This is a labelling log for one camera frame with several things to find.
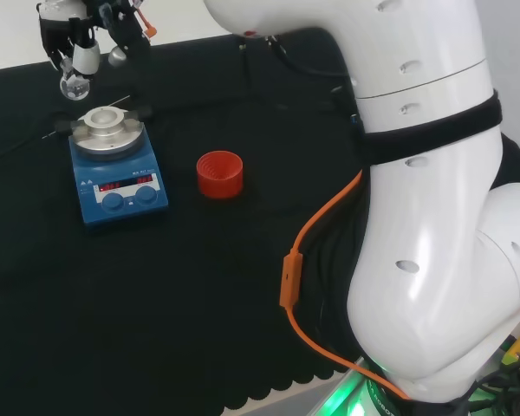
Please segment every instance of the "black velcro strap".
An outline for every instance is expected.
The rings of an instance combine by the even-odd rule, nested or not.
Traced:
[[[441,120],[384,133],[367,133],[362,138],[362,151],[370,165],[394,160],[450,145],[485,132],[503,121],[498,93],[486,102]]]

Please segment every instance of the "red cup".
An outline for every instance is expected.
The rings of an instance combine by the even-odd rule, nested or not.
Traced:
[[[243,190],[243,161],[235,153],[207,153],[198,160],[197,172],[198,188],[208,198],[233,198]]]

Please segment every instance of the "red led display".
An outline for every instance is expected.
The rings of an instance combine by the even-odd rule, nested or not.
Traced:
[[[154,181],[152,175],[140,176],[138,178],[130,178],[125,180],[119,180],[116,182],[110,182],[108,184],[98,185],[98,189],[101,192],[112,191],[114,189],[124,188],[131,185],[141,185],[148,182]]]

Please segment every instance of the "cable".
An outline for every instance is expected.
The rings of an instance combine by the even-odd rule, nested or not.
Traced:
[[[360,374],[365,375],[366,377],[368,377],[369,379],[382,385],[383,387],[388,388],[390,391],[397,394],[403,400],[410,400],[410,398],[405,393],[403,393],[400,389],[398,389],[396,386],[394,386],[393,384],[391,384],[389,381],[385,380],[384,378],[380,377],[379,375],[372,373],[371,371],[365,369],[364,367],[360,367],[360,366],[354,364],[353,362],[344,360],[341,357],[339,357],[335,354],[332,354],[328,350],[320,347],[318,344],[313,342],[306,334],[304,334],[304,332],[302,331],[302,329],[298,326],[298,323],[296,322],[295,316],[293,315],[293,311],[291,309],[285,309],[285,311],[287,312],[287,317],[289,318],[289,322],[290,322],[291,326],[293,327],[293,329],[295,330],[295,332],[301,337],[301,339],[304,342],[306,342],[309,345],[309,347],[314,349],[317,353],[325,356],[326,358],[329,358],[332,361],[335,361],[338,364],[341,364],[344,367],[348,367]]]
[[[302,254],[299,252],[301,243],[304,237],[308,234],[310,229],[314,226],[318,220],[323,217],[328,211],[330,211],[337,203],[339,203],[343,198],[345,198],[354,188],[358,186],[361,182],[362,171],[356,175],[356,177],[347,185],[345,188],[340,191],[337,195],[332,197],[300,230],[298,236],[296,236],[295,243],[293,244],[293,248],[290,253],[285,257],[283,262],[283,278],[282,278],[282,294],[280,299],[280,304],[284,307],[287,317],[289,318],[289,322],[291,327],[295,330],[298,336],[314,349],[318,354],[323,355],[324,357],[341,364],[344,367],[348,367],[360,374],[365,375],[369,379],[375,381],[376,383],[386,387],[391,392],[395,393],[403,400],[410,400],[410,398],[403,393],[398,387],[394,386],[389,381],[380,377],[378,374],[372,373],[371,371],[360,367],[353,362],[347,361],[333,353],[330,353],[328,350],[320,347],[314,341],[312,341],[305,333],[302,331],[300,326],[298,325],[295,316],[293,315],[293,306],[298,301],[299,289],[300,289],[300,279],[302,272]]]
[[[302,64],[294,61],[287,54],[287,50],[283,47],[281,39],[278,36],[270,36],[267,38],[267,42],[277,59],[279,59],[287,68],[295,72],[303,75],[320,76],[324,78],[350,78],[350,75],[347,73],[319,71],[317,69],[305,67]]]
[[[28,145],[33,139],[36,139],[36,136],[38,134],[38,129],[41,124],[45,123],[46,121],[50,119],[54,119],[56,116],[59,115],[67,115],[68,113],[65,113],[63,111],[54,111],[53,113],[47,114],[46,116],[42,117],[41,119],[37,120],[35,124],[29,129],[29,134],[27,137],[22,139],[21,141],[15,143],[14,145],[10,146],[9,148],[3,150],[0,152],[0,159],[4,158],[5,156],[8,156],[10,153],[13,153],[15,150],[20,149],[23,146]]]

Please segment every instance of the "black cable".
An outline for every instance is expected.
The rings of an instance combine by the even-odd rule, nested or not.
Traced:
[[[42,117],[41,119],[38,119],[33,124],[33,126],[29,129],[29,133],[27,134],[27,136],[24,139],[22,139],[21,141],[18,141],[14,145],[12,145],[0,152],[0,159],[8,156],[9,154],[22,148],[23,146],[28,145],[34,139],[40,139],[41,136],[40,136],[39,132],[42,129],[42,126],[45,125],[45,123],[48,124],[49,120],[55,120],[56,118],[59,118],[60,116],[63,116],[63,115],[70,117],[70,115],[66,112],[54,111],[53,113],[47,114],[44,117]]]
[[[317,69],[312,69],[305,67],[304,65],[294,61],[287,54],[287,50],[283,47],[281,43],[281,39],[278,36],[270,36],[268,39],[268,44],[273,51],[274,55],[289,69],[298,72],[299,74],[309,75],[309,76],[318,76],[323,78],[340,78],[340,79],[348,79],[350,75],[348,73],[342,72],[328,72],[328,71],[320,71]]]

